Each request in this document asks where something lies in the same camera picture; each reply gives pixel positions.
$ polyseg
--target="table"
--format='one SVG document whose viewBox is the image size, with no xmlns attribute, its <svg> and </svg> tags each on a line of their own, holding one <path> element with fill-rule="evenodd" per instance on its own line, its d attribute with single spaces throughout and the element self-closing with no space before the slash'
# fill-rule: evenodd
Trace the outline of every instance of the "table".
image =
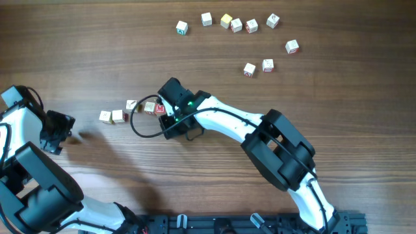
<svg viewBox="0 0 416 234">
<path fill-rule="evenodd" d="M 297 208 L 234 140 L 215 132 L 193 142 L 139 138 L 128 123 L 101 123 L 101 110 L 155 94 L 171 77 L 248 112 L 279 110 L 314 145 L 330 203 L 366 213 L 371 233 L 413 233 L 415 7 L 384 0 L 0 6 L 0 90 L 31 86 L 46 109 L 77 119 L 62 154 L 50 156 L 85 195 L 151 214 Z M 205 12 L 211 27 L 202 27 Z M 225 13 L 255 18 L 259 30 L 225 30 Z M 271 13 L 281 18 L 276 29 L 266 26 Z M 186 36 L 176 33 L 179 20 L 189 24 Z M 293 39 L 301 52 L 288 55 Z M 273 73 L 261 71 L 267 58 Z M 247 62 L 256 65 L 254 78 L 242 74 Z M 135 123 L 143 133 L 160 130 L 145 114 Z"/>
</svg>

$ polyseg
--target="cable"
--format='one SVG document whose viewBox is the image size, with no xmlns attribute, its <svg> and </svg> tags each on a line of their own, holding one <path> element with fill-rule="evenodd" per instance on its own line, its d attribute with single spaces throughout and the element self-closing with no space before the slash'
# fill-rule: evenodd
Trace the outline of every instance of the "cable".
<svg viewBox="0 0 416 234">
<path fill-rule="evenodd" d="M 168 132 L 169 130 L 171 130 L 171 129 L 173 129 L 174 127 L 176 127 L 177 125 L 179 125 L 181 122 L 183 122 L 183 121 L 185 121 L 185 120 L 187 120 L 188 118 L 190 118 L 190 117 L 192 117 L 192 116 L 194 116 L 195 114 L 198 114 L 198 113 L 201 113 L 201 112 L 205 112 L 205 111 L 219 111 L 219 112 L 223 112 L 223 113 L 226 113 L 226 114 L 229 114 L 229 115 L 231 115 L 231 116 L 233 116 L 233 117 L 236 117 L 236 118 L 238 118 L 239 120 L 241 120 L 241 121 L 243 121 L 244 123 L 246 123 L 246 124 L 248 124 L 248 125 L 250 125 L 250 126 L 252 126 L 252 127 L 255 127 L 260 133 L 262 133 L 262 134 L 264 134 L 264 135 L 266 135 L 266 137 L 268 137 L 268 138 L 270 138 L 271 140 L 273 140 L 273 142 L 274 143 L 276 143 L 281 149 L 283 149 L 289 156 L 291 156 L 291 158 L 293 159 L 293 160 L 295 160 L 304 170 L 306 170 L 307 172 L 309 172 L 315 179 L 318 179 L 318 175 L 316 174 L 316 173 L 314 173 L 313 171 L 312 171 L 312 169 L 310 169 L 309 167 L 307 167 L 301 160 L 299 160 L 297 157 L 295 157 L 295 156 L 293 156 L 293 154 L 292 153 L 290 153 L 287 149 L 286 149 L 286 147 L 285 146 L 283 146 L 276 138 L 274 138 L 270 133 L 267 133 L 266 131 L 264 131 L 264 130 L 262 130 L 262 129 L 260 129 L 260 128 L 258 128 L 258 125 L 255 125 L 254 123 L 252 123 L 251 121 L 249 121 L 249 120 L 247 120 L 247 119 L 245 119 L 245 118 L 243 118 L 243 117 L 241 117 L 241 116 L 239 116 L 238 114 L 234 114 L 234 113 L 232 113 L 232 112 L 230 112 L 230 111 L 228 111 L 228 110 L 223 110 L 223 109 L 219 109 L 219 108 L 216 108 L 216 107 L 210 107 L 210 108 L 205 108 L 205 109 L 201 109 L 201 110 L 197 110 L 196 112 L 193 112 L 192 114 L 188 114 L 187 116 L 185 116 L 185 117 L 183 117 L 180 121 L 178 121 L 178 122 L 176 122 L 174 125 L 172 125 L 172 126 L 170 126 L 170 127 L 168 127 L 167 129 L 165 129 L 165 130 L 163 130 L 163 131 L 161 131 L 161 132 L 158 132 L 158 133 L 155 133 L 155 134 L 152 134 L 152 135 L 142 135 L 142 134 L 140 134 L 137 130 L 136 130 L 136 128 L 135 128 L 135 126 L 134 126 L 134 124 L 133 124 L 133 115 L 134 115 L 134 112 L 135 112 L 135 109 L 144 101 L 144 100 L 146 100 L 146 99 L 148 99 L 148 98 L 152 98 L 152 97 L 157 97 L 158 98 L 158 95 L 155 95 L 155 94 L 153 94 L 153 95 L 149 95 L 149 96 L 147 96 L 147 97 L 145 97 L 145 98 L 143 98 L 143 99 L 141 99 L 140 101 L 138 101 L 137 103 L 136 103 L 136 105 L 135 105 L 135 107 L 133 108 L 133 110 L 131 111 L 131 117 L 130 117 L 130 126 L 131 126 L 131 129 L 133 130 L 133 132 L 135 132 L 136 133 L 136 135 L 138 135 L 138 136 L 140 136 L 140 137 L 143 137 L 143 138 L 153 138 L 153 137 L 157 137 L 157 136 L 160 136 L 160 135 L 162 135 L 162 134 L 164 134 L 164 133 L 166 133 L 166 132 Z"/>
<path fill-rule="evenodd" d="M 92 228 L 98 228 L 98 229 L 102 229 L 102 230 L 105 230 L 105 231 L 111 231 L 113 233 L 116 232 L 116 230 L 111 229 L 109 227 L 99 226 L 99 225 L 91 224 L 89 222 L 80 221 L 80 220 L 77 219 L 77 220 L 72 220 L 72 221 L 67 222 L 66 224 L 64 224 L 64 225 L 58 227 L 56 230 L 52 231 L 50 234 L 56 234 L 59 231 L 62 231 L 64 228 L 68 227 L 71 224 L 78 224 L 78 225 L 90 226 Z"/>
<path fill-rule="evenodd" d="M 34 88 L 32 88 L 32 87 L 26 87 L 28 90 L 32 90 L 33 92 L 34 92 L 34 94 L 36 94 L 36 96 L 38 96 L 38 99 L 39 99 L 39 105 L 40 105 L 40 107 L 42 108 L 42 110 L 44 109 L 44 103 L 42 102 L 42 98 L 40 98 L 40 96 L 39 96 L 39 94 L 38 94 L 38 92 L 34 89 Z"/>
<path fill-rule="evenodd" d="M 318 201 L 318 204 L 319 204 L 319 206 L 320 206 L 320 210 L 321 210 L 321 212 L 322 212 L 322 216 L 323 216 L 323 218 L 324 218 L 324 223 L 325 223 L 325 231 L 326 231 L 326 233 L 329 233 L 329 231 L 330 231 L 330 230 L 329 230 L 329 228 L 328 228 L 328 221 L 326 220 L 326 210 L 325 210 L 324 205 L 322 204 L 321 200 L 319 199 L 317 192 L 316 192 L 316 191 L 315 191 L 315 189 L 313 188 L 312 181 L 316 181 L 316 179 L 315 179 L 315 178 L 310 179 L 310 180 L 307 182 L 307 185 L 306 185 L 306 186 L 307 186 L 307 187 L 309 187 L 309 188 L 311 189 L 311 191 L 312 191 L 312 193 L 313 193 L 313 195 L 314 195 L 315 199 Z"/>
<path fill-rule="evenodd" d="M 1 156 L 0 159 L 0 177 L 3 176 L 3 165 L 5 163 L 6 157 L 8 155 L 8 151 L 10 150 L 10 133 L 12 132 L 12 128 L 9 124 L 7 123 L 0 123 L 0 127 L 6 127 L 7 129 L 7 134 L 6 134 L 6 143 L 5 146 L 3 147 L 3 154 Z M 3 210 L 3 207 L 1 206 L 0 203 L 0 218 L 1 221 L 4 223 L 4 225 L 6 226 L 6 228 L 13 234 L 21 234 L 16 228 L 13 227 L 13 225 L 8 221 L 8 219 L 6 218 L 6 214 L 5 211 Z"/>
</svg>

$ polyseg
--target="wooden table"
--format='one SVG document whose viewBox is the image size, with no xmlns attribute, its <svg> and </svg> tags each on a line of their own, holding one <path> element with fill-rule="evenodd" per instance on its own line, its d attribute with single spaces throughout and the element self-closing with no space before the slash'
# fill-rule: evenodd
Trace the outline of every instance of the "wooden table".
<svg viewBox="0 0 416 234">
<path fill-rule="evenodd" d="M 51 155 L 84 194 L 138 213 L 297 212 L 238 143 L 208 132 L 137 137 L 101 110 L 155 94 L 171 77 L 248 112 L 277 109 L 314 145 L 320 185 L 338 210 L 367 214 L 371 233 L 416 228 L 414 1 L 251 1 L 0 7 L 0 89 L 26 85 L 46 109 L 74 116 L 74 137 Z M 201 13 L 210 12 L 211 27 Z M 281 21 L 266 26 L 274 12 Z M 228 13 L 259 30 L 232 33 Z M 176 34 L 178 20 L 189 24 Z M 288 55 L 287 41 L 301 52 Z M 275 72 L 263 73 L 263 59 Z M 254 78 L 242 69 L 256 65 Z M 139 114 L 143 133 L 160 130 Z"/>
</svg>

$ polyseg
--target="black cable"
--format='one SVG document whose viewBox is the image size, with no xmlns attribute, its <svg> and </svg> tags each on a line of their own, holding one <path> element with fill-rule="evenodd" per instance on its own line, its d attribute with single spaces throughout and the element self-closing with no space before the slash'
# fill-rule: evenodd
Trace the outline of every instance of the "black cable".
<svg viewBox="0 0 416 234">
<path fill-rule="evenodd" d="M 0 123 L 0 127 L 2 127 L 2 126 L 4 126 L 4 127 L 6 127 L 6 129 L 7 129 L 7 134 L 6 134 L 6 144 L 5 144 L 5 146 L 3 147 L 3 154 L 2 154 L 2 156 L 1 156 L 1 159 L 0 159 L 0 177 L 2 177 L 3 176 L 3 165 L 5 164 L 5 160 L 6 160 L 6 157 L 7 157 L 7 155 L 8 155 L 8 151 L 10 150 L 9 149 L 9 147 L 10 147 L 10 139 L 11 139 L 11 136 L 10 136 L 10 134 L 11 134 L 11 132 L 12 132 L 12 128 L 11 128 L 11 126 L 9 125 L 9 124 L 7 124 L 7 123 Z M 0 203 L 0 218 L 1 218 L 1 221 L 4 223 L 4 225 L 6 226 L 6 228 L 11 232 L 11 233 L 13 233 L 13 234 L 21 234 L 16 228 L 14 228 L 13 227 L 13 225 L 8 221 L 8 219 L 7 219 L 7 217 L 6 217 L 6 214 L 5 214 L 5 211 L 3 210 L 3 207 L 1 206 L 1 203 Z"/>
<path fill-rule="evenodd" d="M 322 212 L 322 216 L 323 216 L 323 218 L 324 218 L 324 223 L 325 223 L 325 232 L 328 234 L 328 233 L 330 232 L 330 230 L 329 230 L 329 227 L 328 227 L 328 221 L 326 220 L 326 210 L 325 210 L 324 205 L 322 204 L 321 200 L 319 199 L 317 192 L 316 192 L 316 191 L 315 191 L 315 189 L 313 188 L 312 181 L 314 181 L 314 180 L 316 180 L 316 179 L 314 179 L 314 178 L 310 179 L 310 180 L 307 182 L 307 186 L 311 189 L 311 191 L 312 191 L 312 193 L 313 193 L 313 195 L 314 195 L 315 199 L 318 201 L 318 204 L 319 204 L 319 206 L 320 206 L 320 210 L 321 210 L 321 212 Z"/>
<path fill-rule="evenodd" d="M 85 225 L 85 226 L 90 226 L 90 227 L 92 227 L 92 228 L 98 228 L 98 229 L 102 229 L 102 230 L 105 230 L 105 231 L 111 231 L 111 232 L 116 232 L 116 230 L 114 230 L 114 229 L 111 229 L 111 228 L 109 228 L 109 227 L 106 227 L 106 226 L 100 226 L 100 225 L 95 225 L 95 224 L 91 224 L 91 223 L 89 223 L 89 222 L 84 222 L 84 221 L 80 221 L 80 220 L 72 220 L 72 221 L 69 221 L 69 222 L 67 222 L 66 224 L 64 224 L 64 225 L 62 225 L 62 226 L 60 226 L 60 227 L 58 227 L 56 230 L 54 230 L 54 231 L 52 231 L 51 232 L 51 234 L 56 234 L 56 233 L 58 233 L 59 231 L 62 231 L 64 228 L 66 228 L 66 227 L 68 227 L 69 225 L 71 225 L 71 224 L 78 224 L 78 225 Z"/>
<path fill-rule="evenodd" d="M 26 87 L 28 90 L 32 90 L 34 92 L 34 94 L 36 94 L 36 96 L 38 96 L 38 100 L 39 100 L 39 105 L 42 108 L 42 110 L 44 109 L 44 103 L 42 102 L 42 98 L 40 98 L 38 92 L 32 88 L 32 87 Z"/>
<path fill-rule="evenodd" d="M 136 135 L 138 135 L 138 136 L 140 136 L 140 137 L 143 137 L 143 138 L 153 138 L 153 137 L 157 137 L 157 136 L 160 136 L 160 135 L 162 135 L 162 134 L 164 134 L 164 133 L 166 133 L 166 132 L 168 132 L 169 130 L 171 130 L 171 129 L 173 129 L 174 127 L 176 127 L 177 125 L 179 125 L 181 122 L 183 122 L 183 121 L 185 121 L 186 119 L 188 119 L 188 118 L 190 118 L 190 117 L 192 117 L 192 116 L 194 116 L 195 114 L 198 114 L 198 113 L 201 113 L 201 112 L 205 112 L 205 111 L 219 111 L 219 112 L 223 112 L 223 113 L 226 113 L 226 114 L 229 114 L 229 115 L 231 115 L 231 116 L 233 116 L 233 117 L 236 117 L 236 118 L 238 118 L 238 119 L 240 119 L 241 121 L 243 121 L 244 123 L 246 123 L 246 124 L 248 124 L 248 125 L 250 125 L 250 126 L 252 126 L 252 127 L 255 127 L 260 133 L 262 133 L 262 134 L 264 134 L 264 135 L 266 135 L 266 137 L 268 137 L 268 138 L 270 138 L 271 140 L 273 140 L 273 142 L 275 142 L 281 149 L 283 149 L 289 156 L 291 156 L 291 158 L 292 159 L 294 159 L 303 169 L 305 169 L 307 172 L 309 172 L 315 179 L 318 179 L 318 175 L 316 174 L 316 173 L 314 173 L 313 171 L 312 171 L 312 169 L 310 169 L 309 167 L 307 167 L 301 160 L 299 160 L 297 157 L 295 157 L 295 156 L 293 156 L 293 154 L 292 153 L 290 153 L 287 149 L 286 149 L 286 147 L 285 146 L 283 146 L 276 138 L 274 138 L 270 133 L 267 133 L 266 131 L 264 131 L 264 130 L 262 130 L 262 129 L 260 129 L 260 128 L 258 128 L 258 125 L 255 125 L 254 123 L 252 123 L 251 121 L 249 121 L 249 120 L 247 120 L 247 119 L 245 119 L 245 118 L 243 118 L 243 117 L 241 117 L 241 116 L 239 116 L 239 115 L 237 115 L 237 114 L 234 114 L 234 113 L 232 113 L 232 112 L 230 112 L 230 111 L 228 111 L 228 110 L 223 110 L 223 109 L 219 109 L 219 108 L 216 108 L 216 107 L 211 107 L 211 108 L 205 108 L 205 109 L 201 109 L 201 110 L 197 110 L 196 112 L 193 112 L 192 114 L 188 114 L 187 116 L 185 116 L 185 117 L 183 117 L 180 121 L 178 121 L 178 122 L 176 122 L 174 125 L 172 125 L 172 126 L 170 126 L 170 127 L 168 127 L 167 129 L 165 129 L 165 130 L 163 130 L 163 131 L 161 131 L 161 132 L 158 132 L 158 133 L 155 133 L 155 134 L 152 134 L 152 135 L 142 135 L 142 134 L 140 134 L 137 130 L 136 130 L 136 128 L 134 127 L 134 124 L 133 124 L 133 115 L 134 115 L 134 112 L 135 112 L 135 109 L 144 101 L 144 100 L 146 100 L 146 99 L 148 99 L 148 98 L 153 98 L 153 97 L 156 97 L 156 98 L 158 98 L 158 95 L 155 95 L 155 94 L 153 94 L 153 95 L 149 95 L 149 96 L 147 96 L 147 97 L 145 97 L 145 98 L 143 98 L 143 99 L 141 99 L 140 101 L 138 101 L 137 103 L 136 103 L 136 105 L 135 105 L 135 107 L 133 108 L 133 110 L 131 111 L 131 116 L 130 116 L 130 126 L 131 126 L 131 129 L 133 130 L 133 132 L 135 132 L 136 133 Z"/>
</svg>

